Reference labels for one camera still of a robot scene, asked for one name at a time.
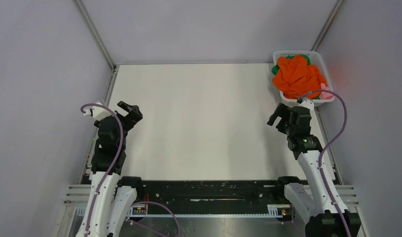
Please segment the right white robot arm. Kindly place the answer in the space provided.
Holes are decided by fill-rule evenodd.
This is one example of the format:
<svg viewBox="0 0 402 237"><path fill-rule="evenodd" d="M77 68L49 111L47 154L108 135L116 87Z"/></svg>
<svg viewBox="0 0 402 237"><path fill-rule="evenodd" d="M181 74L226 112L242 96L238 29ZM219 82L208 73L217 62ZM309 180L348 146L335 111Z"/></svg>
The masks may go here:
<svg viewBox="0 0 402 237"><path fill-rule="evenodd" d="M298 106L278 104L268 125L280 121L276 129L287 137L287 146L303 170L311 193L294 176L278 178L275 199L290 202L305 224L307 237L356 237L361 220L352 213L341 199L333 181L325 176L324 149L318 137L311 134L311 111L314 104L304 100Z"/></svg>

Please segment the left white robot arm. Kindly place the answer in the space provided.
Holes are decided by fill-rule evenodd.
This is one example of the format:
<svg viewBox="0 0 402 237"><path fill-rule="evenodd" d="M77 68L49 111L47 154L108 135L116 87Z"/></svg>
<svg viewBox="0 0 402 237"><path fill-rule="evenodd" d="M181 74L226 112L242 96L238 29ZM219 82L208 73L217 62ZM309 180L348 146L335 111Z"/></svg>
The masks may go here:
<svg viewBox="0 0 402 237"><path fill-rule="evenodd" d="M126 112L108 108L103 101L81 106L84 116L94 119L97 140L91 159L91 189L85 214L77 237L117 237L132 203L145 196L144 189L127 184L121 177L126 159L126 136L143 119L139 106L119 101L117 106Z"/></svg>

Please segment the orange t shirt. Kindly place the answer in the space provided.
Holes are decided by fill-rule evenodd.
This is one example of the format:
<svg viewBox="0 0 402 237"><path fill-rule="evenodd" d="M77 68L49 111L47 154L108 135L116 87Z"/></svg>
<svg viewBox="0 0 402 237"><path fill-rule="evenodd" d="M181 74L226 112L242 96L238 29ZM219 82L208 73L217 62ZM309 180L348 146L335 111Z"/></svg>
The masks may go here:
<svg viewBox="0 0 402 237"><path fill-rule="evenodd" d="M279 57L277 65L280 67L277 75L272 79L272 83L282 92L287 99L296 99L310 91L307 97L314 99L320 96L320 84L328 85L326 78L315 65L307 65L307 60L301 56L293 59Z"/></svg>

